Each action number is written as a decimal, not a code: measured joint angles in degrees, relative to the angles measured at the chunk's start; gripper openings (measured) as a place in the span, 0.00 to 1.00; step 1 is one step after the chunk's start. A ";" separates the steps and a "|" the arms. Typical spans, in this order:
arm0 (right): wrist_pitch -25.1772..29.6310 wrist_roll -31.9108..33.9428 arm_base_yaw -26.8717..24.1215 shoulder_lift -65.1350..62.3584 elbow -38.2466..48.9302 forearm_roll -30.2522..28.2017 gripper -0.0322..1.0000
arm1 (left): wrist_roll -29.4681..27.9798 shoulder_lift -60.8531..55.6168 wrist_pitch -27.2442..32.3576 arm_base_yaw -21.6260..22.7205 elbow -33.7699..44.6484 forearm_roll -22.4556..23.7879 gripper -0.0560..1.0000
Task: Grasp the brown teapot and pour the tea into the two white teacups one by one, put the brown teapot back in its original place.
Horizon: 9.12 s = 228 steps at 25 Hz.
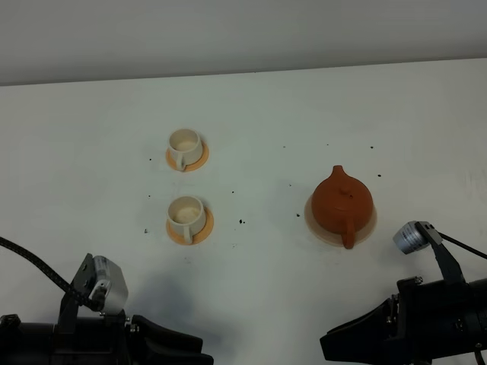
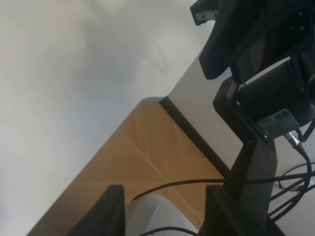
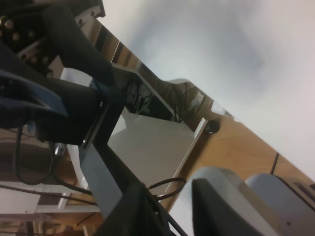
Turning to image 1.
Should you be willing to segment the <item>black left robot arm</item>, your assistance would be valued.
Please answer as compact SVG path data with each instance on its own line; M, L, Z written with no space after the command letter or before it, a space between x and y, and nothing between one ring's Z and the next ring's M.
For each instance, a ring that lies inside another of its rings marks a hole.
M59 325L1 317L2 364L213 364L201 338L161 327L135 315L77 318Z

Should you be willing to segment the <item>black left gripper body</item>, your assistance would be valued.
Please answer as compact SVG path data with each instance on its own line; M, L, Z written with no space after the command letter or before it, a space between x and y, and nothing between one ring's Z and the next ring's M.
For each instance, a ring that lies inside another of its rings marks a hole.
M77 319L70 332L53 333L54 364L213 364L196 336L123 314Z

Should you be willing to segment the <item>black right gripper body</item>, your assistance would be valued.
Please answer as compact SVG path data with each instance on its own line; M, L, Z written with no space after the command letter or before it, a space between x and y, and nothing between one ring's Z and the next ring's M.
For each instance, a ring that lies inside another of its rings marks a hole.
M320 339L326 360L412 364L475 350L475 283L409 278L397 287L398 294Z

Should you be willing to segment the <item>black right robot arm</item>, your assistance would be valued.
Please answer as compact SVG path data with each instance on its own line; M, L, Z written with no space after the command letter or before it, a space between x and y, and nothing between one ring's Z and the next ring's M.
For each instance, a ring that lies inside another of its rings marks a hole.
M486 349L486 281L418 284L398 281L398 294L328 331L326 360L365 364L431 363Z

